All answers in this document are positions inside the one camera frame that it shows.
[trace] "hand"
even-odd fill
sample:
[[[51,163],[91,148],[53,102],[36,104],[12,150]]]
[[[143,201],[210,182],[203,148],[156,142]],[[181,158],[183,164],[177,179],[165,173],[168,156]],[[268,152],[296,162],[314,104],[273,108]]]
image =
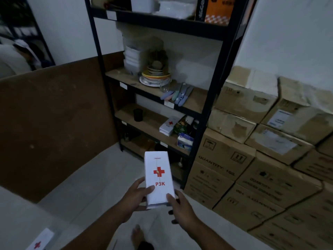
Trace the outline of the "hand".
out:
[[[190,234],[191,229],[193,229],[200,220],[193,211],[192,206],[186,197],[178,190],[174,191],[179,199],[173,198],[172,195],[167,194],[167,200],[172,205],[169,214],[174,214],[175,220],[171,221],[173,224],[179,224],[188,234]]]
[[[123,198],[114,206],[118,210],[121,223],[127,222],[134,211],[147,210],[146,206],[142,206],[140,203],[146,201],[146,196],[154,191],[155,186],[152,185],[148,188],[138,188],[143,181],[144,177],[136,180],[127,190]]]

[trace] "storage box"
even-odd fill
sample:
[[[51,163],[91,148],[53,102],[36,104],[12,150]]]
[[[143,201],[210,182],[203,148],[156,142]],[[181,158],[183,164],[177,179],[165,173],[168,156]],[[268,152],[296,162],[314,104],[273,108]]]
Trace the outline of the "storage box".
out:
[[[280,98],[261,122],[313,145],[333,131],[333,94],[280,77]]]
[[[279,227],[286,231],[290,237],[297,236],[304,242],[313,246],[313,249],[333,249],[333,231],[320,230],[303,223],[297,216],[288,211],[266,222],[268,227]]]
[[[213,108],[207,126],[241,144],[255,129],[256,123]]]
[[[313,245],[297,235],[290,234],[276,224],[262,225],[249,232],[275,250],[313,250]]]
[[[147,196],[147,208],[152,209],[167,204],[166,194],[169,193],[174,197],[168,152],[145,152],[144,170],[146,187],[155,186],[154,191]]]
[[[237,180],[239,185],[287,208],[319,192],[321,182],[260,152]]]
[[[247,231],[284,209],[236,183],[213,211]]]
[[[184,193],[210,210],[220,200],[220,198],[208,194],[200,185],[190,180],[186,182]]]
[[[333,158],[321,154],[315,149],[298,161],[294,168],[333,184]]]
[[[323,191],[288,209],[300,224],[333,232],[333,185],[323,182]]]
[[[234,183],[227,177],[218,174],[196,161],[193,163],[187,180],[195,183],[198,188],[210,196],[218,197],[218,200]]]
[[[299,138],[262,124],[256,127],[245,144],[288,165],[314,147]]]
[[[215,107],[260,123],[277,98],[277,78],[274,75],[235,66],[221,89]]]
[[[325,139],[317,148],[319,153],[333,157],[333,135]]]
[[[235,181],[255,157],[256,150],[207,128],[195,160]]]

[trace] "person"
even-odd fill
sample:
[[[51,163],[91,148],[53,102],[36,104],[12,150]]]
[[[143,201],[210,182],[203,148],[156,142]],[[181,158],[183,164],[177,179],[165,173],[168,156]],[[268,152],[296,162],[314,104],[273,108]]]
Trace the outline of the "person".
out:
[[[0,45],[0,79],[52,65],[34,43],[17,39],[13,45]]]
[[[117,228],[127,222],[134,211],[144,211],[145,206],[140,203],[146,201],[146,196],[152,193],[155,186],[139,188],[144,177],[136,180],[128,189],[123,198],[101,217],[92,223],[79,236],[68,243],[62,250],[105,250],[107,249],[112,236]],[[215,231],[204,224],[194,213],[192,206],[186,197],[178,190],[175,190],[179,199],[167,194],[167,200],[172,206],[169,211],[174,215],[171,223],[179,224],[187,234],[194,239],[202,250],[234,250]],[[153,250],[153,246],[144,239],[144,234],[139,226],[136,226],[132,234],[132,242],[136,250]]]

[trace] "shipping label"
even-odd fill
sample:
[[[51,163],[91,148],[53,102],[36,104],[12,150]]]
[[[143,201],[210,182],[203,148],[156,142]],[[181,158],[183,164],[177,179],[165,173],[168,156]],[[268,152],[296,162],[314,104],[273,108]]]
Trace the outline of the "shipping label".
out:
[[[278,110],[268,121],[268,125],[276,129],[282,129],[282,126],[287,121],[287,119],[293,114],[287,111]]]

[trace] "tiled floor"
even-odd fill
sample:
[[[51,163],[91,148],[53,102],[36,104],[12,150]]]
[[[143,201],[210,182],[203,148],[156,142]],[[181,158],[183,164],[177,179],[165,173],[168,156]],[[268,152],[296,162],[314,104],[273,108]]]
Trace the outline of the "tiled floor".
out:
[[[0,189],[1,197],[4,196],[0,212],[7,214],[0,221],[3,249],[25,249],[45,227],[56,232],[48,249],[61,249],[119,201],[128,187],[142,176],[142,160],[126,151],[121,153],[115,144],[82,166],[38,205]],[[271,249],[191,198],[189,201],[198,217],[236,250]],[[146,239],[156,250],[200,249],[179,225],[171,224],[169,209],[162,207],[133,214],[119,227],[108,249],[132,250],[130,235],[136,224],[141,225]]]

